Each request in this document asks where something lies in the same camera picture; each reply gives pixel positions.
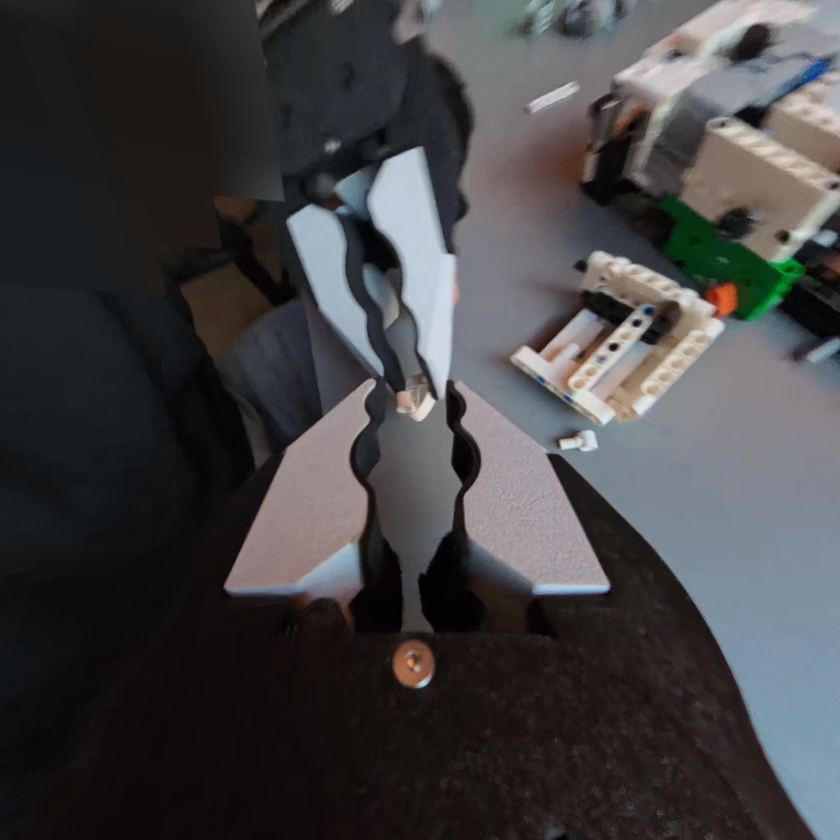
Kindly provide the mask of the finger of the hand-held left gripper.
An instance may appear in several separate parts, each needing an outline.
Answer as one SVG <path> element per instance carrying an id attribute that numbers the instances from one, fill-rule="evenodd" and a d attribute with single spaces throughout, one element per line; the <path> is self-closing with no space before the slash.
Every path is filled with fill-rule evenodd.
<path id="1" fill-rule="evenodd" d="M 402 303 L 416 331 L 416 355 L 436 400 L 452 364 L 456 257 L 448 252 L 424 149 L 381 164 L 366 197 L 371 221 L 399 258 Z"/>
<path id="2" fill-rule="evenodd" d="M 287 227 L 321 315 L 394 393 L 404 391 L 403 367 L 385 335 L 400 315 L 396 288 L 366 255 L 355 219 L 310 204 Z"/>

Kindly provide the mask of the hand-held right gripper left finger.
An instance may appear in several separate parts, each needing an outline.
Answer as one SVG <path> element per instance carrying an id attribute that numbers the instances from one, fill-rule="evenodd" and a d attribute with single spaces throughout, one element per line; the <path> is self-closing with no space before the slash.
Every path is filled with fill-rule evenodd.
<path id="1" fill-rule="evenodd" d="M 287 447 L 224 583 L 234 598 L 335 602 L 364 588 L 366 478 L 379 456 L 383 380 L 357 386 Z"/>

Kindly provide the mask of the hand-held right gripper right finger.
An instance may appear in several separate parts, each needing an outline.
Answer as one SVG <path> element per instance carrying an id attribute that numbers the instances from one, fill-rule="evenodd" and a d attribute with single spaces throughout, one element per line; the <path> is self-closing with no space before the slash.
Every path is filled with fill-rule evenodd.
<path id="1" fill-rule="evenodd" d="M 454 535 L 470 583 L 530 596 L 611 589 L 545 449 L 461 381 L 449 381 Z"/>

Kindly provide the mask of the small white lego connector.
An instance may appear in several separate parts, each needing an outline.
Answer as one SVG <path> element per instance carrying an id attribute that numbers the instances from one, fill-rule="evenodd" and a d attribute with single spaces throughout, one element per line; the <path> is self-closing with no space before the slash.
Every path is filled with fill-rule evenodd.
<path id="1" fill-rule="evenodd" d="M 434 390 L 425 374 L 407 377 L 403 389 L 395 393 L 396 412 L 416 422 L 422 422 L 435 403 Z"/>

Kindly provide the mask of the white flat lego plate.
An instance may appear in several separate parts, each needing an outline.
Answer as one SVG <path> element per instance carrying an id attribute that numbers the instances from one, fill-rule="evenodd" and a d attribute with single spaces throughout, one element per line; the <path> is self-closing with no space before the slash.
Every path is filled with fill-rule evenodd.
<path id="1" fill-rule="evenodd" d="M 563 102 L 567 102 L 575 98 L 581 90 L 579 81 L 574 80 L 545 92 L 542 95 L 529 101 L 524 107 L 525 113 L 536 114 L 547 111 L 559 106 Z"/>

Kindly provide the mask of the white grey green lego vehicle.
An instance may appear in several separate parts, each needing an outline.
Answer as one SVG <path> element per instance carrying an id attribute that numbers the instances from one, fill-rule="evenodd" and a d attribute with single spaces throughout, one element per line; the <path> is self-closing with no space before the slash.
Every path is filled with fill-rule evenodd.
<path id="1" fill-rule="evenodd" d="M 715 2 L 589 108 L 582 192 L 614 207 L 720 315 L 779 307 L 838 222 L 838 37 L 808 2 Z"/>

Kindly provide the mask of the white lego beam frame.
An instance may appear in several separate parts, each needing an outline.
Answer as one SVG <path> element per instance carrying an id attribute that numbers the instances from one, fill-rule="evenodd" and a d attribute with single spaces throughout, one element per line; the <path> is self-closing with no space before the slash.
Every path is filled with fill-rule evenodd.
<path id="1" fill-rule="evenodd" d="M 603 427 L 645 415 L 724 331 L 714 305 L 626 257 L 592 252 L 581 309 L 540 350 L 510 358 L 521 372 Z"/>

